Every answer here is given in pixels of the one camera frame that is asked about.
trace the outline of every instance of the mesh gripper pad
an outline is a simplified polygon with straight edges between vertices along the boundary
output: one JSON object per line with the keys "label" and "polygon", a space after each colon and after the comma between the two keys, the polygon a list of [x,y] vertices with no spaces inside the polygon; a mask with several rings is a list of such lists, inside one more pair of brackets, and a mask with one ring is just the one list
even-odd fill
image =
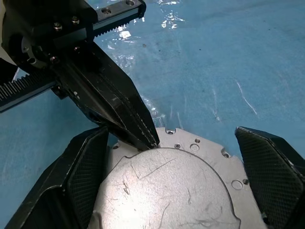
{"label": "mesh gripper pad", "polygon": [[267,132],[238,127],[235,136],[260,211],[275,229],[301,228],[304,159],[284,139]]}
{"label": "mesh gripper pad", "polygon": [[86,229],[106,176],[108,130],[74,137],[40,176],[6,229]]}

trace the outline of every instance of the aluminum plate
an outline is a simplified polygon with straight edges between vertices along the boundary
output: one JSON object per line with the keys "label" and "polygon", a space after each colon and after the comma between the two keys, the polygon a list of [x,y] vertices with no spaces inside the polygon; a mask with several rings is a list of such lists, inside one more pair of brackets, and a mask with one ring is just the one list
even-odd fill
{"label": "aluminum plate", "polygon": [[114,146],[90,229],[265,229],[242,162],[181,129],[160,148]]}

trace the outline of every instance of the blue surface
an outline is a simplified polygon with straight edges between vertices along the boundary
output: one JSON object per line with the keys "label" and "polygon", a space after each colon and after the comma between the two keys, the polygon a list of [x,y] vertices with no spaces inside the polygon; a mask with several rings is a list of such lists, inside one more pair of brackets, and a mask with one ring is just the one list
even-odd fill
{"label": "blue surface", "polygon": [[[304,0],[146,2],[144,19],[96,42],[134,80],[157,127],[240,156],[234,129],[243,125],[284,137],[305,157]],[[51,92],[0,115],[0,228],[72,137],[92,127]]]}

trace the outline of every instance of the screw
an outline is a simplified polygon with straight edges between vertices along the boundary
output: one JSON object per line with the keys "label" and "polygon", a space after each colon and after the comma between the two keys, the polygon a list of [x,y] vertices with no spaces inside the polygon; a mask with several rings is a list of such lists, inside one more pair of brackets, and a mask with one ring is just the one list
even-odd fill
{"label": "screw", "polygon": [[56,32],[60,32],[60,31],[62,31],[62,25],[59,22],[55,22],[54,29]]}
{"label": "screw", "polygon": [[111,10],[109,8],[103,8],[102,13],[104,14],[111,14]]}
{"label": "screw", "polygon": [[76,16],[73,16],[73,17],[72,17],[72,24],[73,24],[73,25],[78,25],[79,23],[80,23],[79,18],[76,17]]}
{"label": "screw", "polygon": [[58,63],[58,62],[59,62],[59,59],[58,59],[57,56],[52,56],[52,57],[50,58],[50,61],[51,61],[51,63]]}
{"label": "screw", "polygon": [[133,5],[134,5],[134,1],[132,1],[132,0],[127,0],[127,1],[126,1],[126,4],[129,5],[129,6],[133,6]]}

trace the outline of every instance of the bolt head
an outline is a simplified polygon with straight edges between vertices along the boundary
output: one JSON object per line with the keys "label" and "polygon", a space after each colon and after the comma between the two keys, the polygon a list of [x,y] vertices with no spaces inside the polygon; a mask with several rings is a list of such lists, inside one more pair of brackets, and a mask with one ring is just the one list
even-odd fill
{"label": "bolt head", "polygon": [[78,25],[80,23],[80,19],[76,16],[72,17],[72,24],[73,25]]}
{"label": "bolt head", "polygon": [[62,25],[59,22],[54,23],[54,29],[56,32],[59,32],[62,30]]}
{"label": "bolt head", "polygon": [[59,62],[59,59],[58,59],[57,56],[52,56],[52,57],[50,58],[50,61],[51,61],[51,63],[58,63],[58,62]]}

